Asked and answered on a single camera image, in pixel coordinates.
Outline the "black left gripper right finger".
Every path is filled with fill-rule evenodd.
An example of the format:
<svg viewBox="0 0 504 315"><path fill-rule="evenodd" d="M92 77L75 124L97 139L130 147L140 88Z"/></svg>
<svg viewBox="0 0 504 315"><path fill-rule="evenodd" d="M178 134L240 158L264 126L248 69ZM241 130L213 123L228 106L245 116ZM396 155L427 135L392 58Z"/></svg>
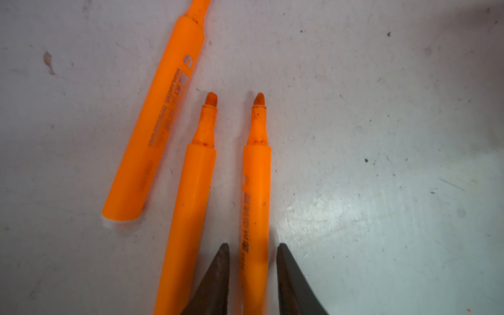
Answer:
<svg viewBox="0 0 504 315"><path fill-rule="evenodd" d="M276 267L280 314L328 315L285 243L278 246Z"/></svg>

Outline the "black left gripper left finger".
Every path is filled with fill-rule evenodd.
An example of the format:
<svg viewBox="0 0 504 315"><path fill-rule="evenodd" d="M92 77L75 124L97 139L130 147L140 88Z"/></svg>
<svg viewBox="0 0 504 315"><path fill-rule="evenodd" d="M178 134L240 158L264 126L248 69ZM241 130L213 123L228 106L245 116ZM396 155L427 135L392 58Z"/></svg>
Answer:
<svg viewBox="0 0 504 315"><path fill-rule="evenodd" d="M181 314L228 314L229 281L230 250L223 243Z"/></svg>

